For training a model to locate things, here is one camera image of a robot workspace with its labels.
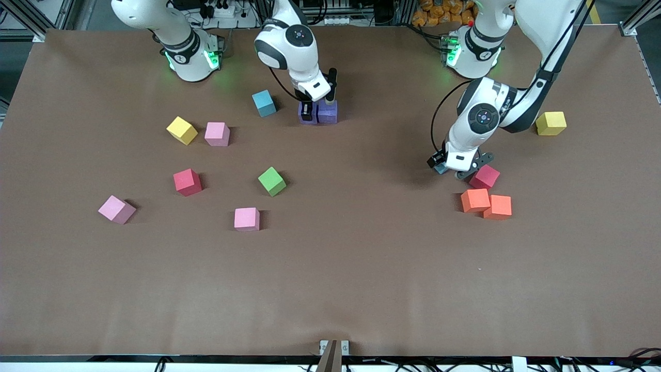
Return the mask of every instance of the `yellow cube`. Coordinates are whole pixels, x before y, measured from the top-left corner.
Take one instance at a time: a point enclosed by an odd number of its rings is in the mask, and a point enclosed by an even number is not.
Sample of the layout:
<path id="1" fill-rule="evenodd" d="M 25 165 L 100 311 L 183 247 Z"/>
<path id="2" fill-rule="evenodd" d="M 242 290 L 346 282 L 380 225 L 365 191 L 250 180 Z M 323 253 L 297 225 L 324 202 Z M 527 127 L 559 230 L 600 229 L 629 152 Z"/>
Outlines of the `yellow cube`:
<path id="1" fill-rule="evenodd" d="M 562 111 L 543 113 L 537 118 L 535 125 L 537 126 L 537 134 L 540 136 L 557 136 L 567 127 Z"/>
<path id="2" fill-rule="evenodd" d="M 170 132 L 170 134 L 173 135 L 177 140 L 180 140 L 181 143 L 184 145 L 188 145 L 191 141 L 193 141 L 193 138 L 198 135 L 198 131 L 193 128 L 192 125 L 190 125 L 189 122 L 185 121 L 184 119 L 180 118 L 179 116 L 176 117 L 174 121 L 167 127 L 167 131 Z"/>

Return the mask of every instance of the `cube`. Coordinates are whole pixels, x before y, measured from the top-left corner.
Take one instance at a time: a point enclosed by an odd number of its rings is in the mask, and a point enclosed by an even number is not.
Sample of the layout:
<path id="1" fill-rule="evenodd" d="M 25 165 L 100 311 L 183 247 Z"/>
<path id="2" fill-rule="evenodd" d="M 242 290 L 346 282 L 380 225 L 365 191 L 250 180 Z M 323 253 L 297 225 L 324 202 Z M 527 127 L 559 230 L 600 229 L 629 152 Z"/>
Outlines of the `cube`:
<path id="1" fill-rule="evenodd" d="M 276 112 L 276 105 L 273 103 L 271 94 L 268 91 L 261 91 L 253 95 L 254 105 L 257 106 L 259 116 L 262 118 Z"/>
<path id="2" fill-rule="evenodd" d="M 202 191 L 202 183 L 200 183 L 200 176 L 193 171 L 193 169 L 186 169 L 179 173 L 175 173 L 175 189 L 185 197 L 189 197 L 195 193 Z"/>
<path id="3" fill-rule="evenodd" d="M 123 225 L 131 216 L 133 216 L 133 213 L 136 212 L 136 208 L 122 199 L 111 195 L 108 200 L 103 203 L 101 208 L 99 208 L 98 212 L 103 214 L 107 219 Z"/>
<path id="4" fill-rule="evenodd" d="M 282 189 L 287 186 L 285 180 L 282 179 L 282 176 L 273 168 L 268 168 L 261 176 L 259 176 L 259 181 L 262 183 L 262 186 L 266 189 L 269 195 L 272 197 L 276 196 Z"/>
<path id="5" fill-rule="evenodd" d="M 540 136 L 557 136 L 567 127 L 562 111 L 543 113 L 537 118 L 535 125 L 537 127 L 537 134 Z"/>
<path id="6" fill-rule="evenodd" d="M 185 121 L 179 116 L 177 116 L 176 119 L 174 119 L 172 123 L 168 125 L 167 131 L 186 146 L 188 146 L 188 144 L 193 141 L 193 138 L 198 135 L 198 131 L 195 130 L 195 128 L 193 128 L 189 122 Z"/>
<path id="7" fill-rule="evenodd" d="M 301 124 L 307 124 L 307 125 L 315 125 L 317 124 L 317 103 L 312 102 L 312 105 L 310 105 L 312 108 L 312 120 L 304 120 L 303 116 L 301 115 L 301 110 L 303 109 L 303 103 L 299 102 L 298 103 L 298 120 L 301 122 Z"/>
<path id="8" fill-rule="evenodd" d="M 477 172 L 473 175 L 468 184 L 473 186 L 476 189 L 487 189 L 489 190 L 494 186 L 498 176 L 500 175 L 499 171 L 491 168 L 489 165 L 483 165 L 482 168 L 478 169 Z"/>
<path id="9" fill-rule="evenodd" d="M 512 198 L 504 195 L 491 195 L 491 207 L 483 216 L 488 220 L 506 220 L 512 216 Z"/>
<path id="10" fill-rule="evenodd" d="M 328 104 L 321 101 L 317 107 L 317 120 L 319 124 L 337 124 L 337 101 Z"/>
<path id="11" fill-rule="evenodd" d="M 204 139 L 211 146 L 227 146 L 229 145 L 229 128 L 224 122 L 209 122 Z"/>
<path id="12" fill-rule="evenodd" d="M 234 211 L 234 228 L 237 231 L 259 231 L 259 210 L 239 208 Z"/>
<path id="13" fill-rule="evenodd" d="M 482 212 L 491 206 L 486 189 L 466 190 L 461 194 L 461 206 L 464 213 Z"/>

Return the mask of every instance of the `light blue cube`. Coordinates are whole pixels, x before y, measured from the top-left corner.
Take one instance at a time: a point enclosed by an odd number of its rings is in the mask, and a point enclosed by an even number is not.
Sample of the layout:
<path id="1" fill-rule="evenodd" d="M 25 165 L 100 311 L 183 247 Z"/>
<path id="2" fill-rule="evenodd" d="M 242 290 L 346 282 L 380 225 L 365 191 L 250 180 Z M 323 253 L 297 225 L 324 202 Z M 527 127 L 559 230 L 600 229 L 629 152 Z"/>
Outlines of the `light blue cube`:
<path id="1" fill-rule="evenodd" d="M 262 118 L 276 113 L 276 105 L 271 99 L 271 94 L 268 91 L 261 91 L 253 95 L 254 105 L 257 106 L 257 111 L 259 111 L 259 116 Z"/>

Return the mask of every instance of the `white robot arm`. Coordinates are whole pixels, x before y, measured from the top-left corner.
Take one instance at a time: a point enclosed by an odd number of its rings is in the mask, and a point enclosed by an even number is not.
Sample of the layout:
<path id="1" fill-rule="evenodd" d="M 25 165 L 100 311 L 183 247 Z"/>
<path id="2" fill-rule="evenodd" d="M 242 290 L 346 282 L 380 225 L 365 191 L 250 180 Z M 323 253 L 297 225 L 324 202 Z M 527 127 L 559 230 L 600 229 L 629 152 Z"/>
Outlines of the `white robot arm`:
<path id="1" fill-rule="evenodd" d="M 524 34 L 542 54 L 542 64 L 527 89 L 517 89 L 482 77 L 472 81 L 459 100 L 459 117 L 428 165 L 438 173 L 459 171 L 465 178 L 492 159 L 478 147 L 500 126 L 515 133 L 528 129 L 574 43 L 571 29 L 584 0 L 519 0 L 516 16 Z"/>
<path id="2" fill-rule="evenodd" d="M 193 30 L 186 17 L 167 7 L 168 0 L 112 0 L 117 17 L 133 28 L 154 33 L 170 68 L 185 81 L 200 81 L 220 68 L 223 39 Z"/>
<path id="3" fill-rule="evenodd" d="M 264 22 L 254 49 L 268 67 L 289 70 L 294 88 L 316 102 L 331 92 L 319 69 L 317 41 L 291 0 L 274 1 L 273 16 Z"/>
<path id="4" fill-rule="evenodd" d="M 510 5 L 516 1 L 476 1 L 479 13 L 475 17 L 475 24 L 459 27 L 449 34 L 455 42 L 446 45 L 452 49 L 450 53 L 444 54 L 446 65 L 469 79 L 488 74 L 496 65 L 502 41 L 514 23 Z"/>

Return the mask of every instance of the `pink cube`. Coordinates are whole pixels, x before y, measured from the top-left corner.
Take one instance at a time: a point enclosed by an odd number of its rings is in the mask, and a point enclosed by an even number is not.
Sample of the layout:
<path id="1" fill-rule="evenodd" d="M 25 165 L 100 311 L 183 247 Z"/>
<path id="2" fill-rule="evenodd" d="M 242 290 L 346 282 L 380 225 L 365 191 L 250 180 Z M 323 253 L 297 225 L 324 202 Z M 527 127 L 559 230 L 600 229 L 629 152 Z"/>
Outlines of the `pink cube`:
<path id="1" fill-rule="evenodd" d="M 494 183 L 496 183 L 499 175 L 499 171 L 496 171 L 488 165 L 484 165 L 475 172 L 473 178 L 468 184 L 476 189 L 490 189 L 494 186 Z"/>
<path id="2" fill-rule="evenodd" d="M 98 212 L 103 214 L 107 219 L 123 225 L 136 212 L 136 208 L 122 199 L 111 195 L 103 203 L 101 208 L 99 208 Z"/>
<path id="3" fill-rule="evenodd" d="M 175 174 L 175 189 L 185 197 L 202 191 L 200 176 L 193 169 L 186 169 Z"/>
<path id="4" fill-rule="evenodd" d="M 259 210 L 257 208 L 235 210 L 234 228 L 237 231 L 259 231 Z"/>
<path id="5" fill-rule="evenodd" d="M 229 128 L 224 122 L 209 122 L 204 133 L 204 139 L 211 146 L 227 146 L 229 144 Z"/>

